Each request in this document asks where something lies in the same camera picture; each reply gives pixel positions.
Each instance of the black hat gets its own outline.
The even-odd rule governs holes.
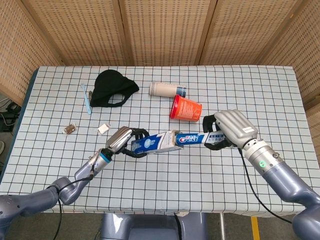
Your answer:
[[[139,91],[138,85],[115,70],[101,72],[95,80],[92,93],[91,107],[120,107],[130,96]],[[114,94],[124,95],[124,99],[117,103],[109,103]]]

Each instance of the toothpaste box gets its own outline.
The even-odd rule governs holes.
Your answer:
[[[176,145],[177,130],[170,130],[156,135],[147,136],[143,139],[131,142],[131,151],[141,153],[164,153],[183,149],[183,146]]]

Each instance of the table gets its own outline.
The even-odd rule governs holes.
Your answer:
[[[92,108],[88,115],[81,83],[94,89],[98,74],[114,69],[140,87],[122,106]],[[320,172],[295,73],[283,66],[90,67],[41,66],[30,82],[23,118],[0,185],[1,194],[29,194],[74,173],[119,127],[201,132],[206,115],[238,109],[258,127],[259,136],[320,193]],[[150,96],[154,82],[187,86],[187,98],[202,103],[199,122],[169,119],[173,99]],[[70,123],[76,132],[65,135]],[[97,128],[111,129],[99,135]],[[282,202],[249,162],[248,171],[260,199],[287,215],[304,209]],[[59,206],[51,209],[59,211]],[[210,151],[186,146],[180,151],[135,159],[117,155],[64,212],[224,212],[269,217],[245,178],[237,149]]]

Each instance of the orange cup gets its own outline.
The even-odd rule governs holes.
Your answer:
[[[202,105],[190,99],[176,95],[173,100],[170,118],[196,122],[202,112]]]

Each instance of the small white object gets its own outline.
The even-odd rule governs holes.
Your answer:
[[[106,131],[109,130],[109,128],[110,128],[110,125],[104,123],[104,124],[102,124],[102,125],[98,128],[98,132],[99,132],[100,134],[104,134]]]

